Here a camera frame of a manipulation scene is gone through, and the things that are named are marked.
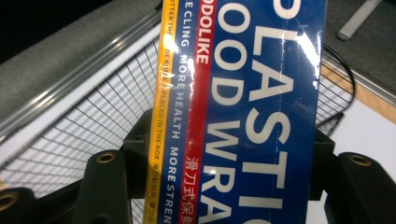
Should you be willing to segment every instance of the red stripe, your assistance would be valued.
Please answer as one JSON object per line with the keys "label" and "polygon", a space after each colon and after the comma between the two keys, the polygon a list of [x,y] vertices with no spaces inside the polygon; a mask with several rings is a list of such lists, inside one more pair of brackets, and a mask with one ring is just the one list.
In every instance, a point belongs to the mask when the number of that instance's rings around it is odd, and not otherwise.
{"label": "red stripe", "polygon": [[[212,5],[213,12],[211,15],[205,15],[203,13],[203,5]],[[210,68],[211,68],[211,56],[213,49],[213,33],[215,27],[215,15],[216,15],[216,1],[204,0],[200,3],[196,37],[196,50],[194,53],[194,66],[195,74],[192,80],[192,92],[191,92],[191,108],[190,108],[190,119],[188,124],[185,155],[184,155],[184,166],[182,174],[182,182],[180,189],[180,204],[179,204],[179,216],[178,223],[196,223],[197,205],[198,205],[198,194],[199,194],[199,180],[202,163],[202,154],[204,148],[204,136],[206,126],[206,108],[207,108],[207,95],[209,92],[209,80],[210,80]],[[207,22],[208,17],[211,18],[212,24],[209,29],[210,34],[203,32],[201,36],[200,29],[203,28],[200,21]],[[207,63],[199,63],[198,59],[198,44],[199,37],[208,38],[210,41],[208,48],[208,61]]]}

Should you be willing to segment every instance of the product packaging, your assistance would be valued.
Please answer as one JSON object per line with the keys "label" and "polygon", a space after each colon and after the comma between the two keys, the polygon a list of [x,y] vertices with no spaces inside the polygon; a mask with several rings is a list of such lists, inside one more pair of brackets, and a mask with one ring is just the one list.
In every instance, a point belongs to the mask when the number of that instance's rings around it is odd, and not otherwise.
{"label": "product packaging", "polygon": [[165,0],[145,223],[305,223],[324,0]]}

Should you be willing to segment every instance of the gray floor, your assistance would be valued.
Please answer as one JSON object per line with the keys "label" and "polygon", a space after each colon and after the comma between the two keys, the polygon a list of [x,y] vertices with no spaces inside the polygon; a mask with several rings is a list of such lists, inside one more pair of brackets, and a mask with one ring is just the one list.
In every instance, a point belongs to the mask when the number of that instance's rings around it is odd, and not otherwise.
{"label": "gray floor", "polygon": [[396,1],[384,0],[347,42],[335,34],[365,0],[328,0],[325,43],[349,66],[396,95]]}

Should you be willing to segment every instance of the wire mesh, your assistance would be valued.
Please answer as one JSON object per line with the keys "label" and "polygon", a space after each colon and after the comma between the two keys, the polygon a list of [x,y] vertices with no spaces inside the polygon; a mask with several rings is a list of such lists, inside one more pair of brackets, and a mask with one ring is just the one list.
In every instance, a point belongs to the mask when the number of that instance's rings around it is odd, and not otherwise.
{"label": "wire mesh", "polygon": [[[9,188],[30,188],[36,197],[42,197],[81,179],[91,155],[120,148],[144,111],[153,107],[158,41],[155,36],[57,122],[38,133],[34,142],[27,142],[18,157],[2,164],[0,179]],[[322,64],[317,125],[324,127],[347,108],[350,88],[345,75]],[[141,223],[144,200],[133,200],[132,206],[134,223]]]}

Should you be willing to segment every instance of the yellow stripe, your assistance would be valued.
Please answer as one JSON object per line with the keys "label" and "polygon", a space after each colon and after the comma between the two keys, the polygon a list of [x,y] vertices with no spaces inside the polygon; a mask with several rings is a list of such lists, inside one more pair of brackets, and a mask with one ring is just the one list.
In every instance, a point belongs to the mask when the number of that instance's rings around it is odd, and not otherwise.
{"label": "yellow stripe", "polygon": [[157,88],[151,124],[150,152],[148,154],[148,180],[143,223],[157,223],[163,168],[166,119],[172,78],[173,55],[176,50],[178,0],[164,0],[163,24],[158,55]]}

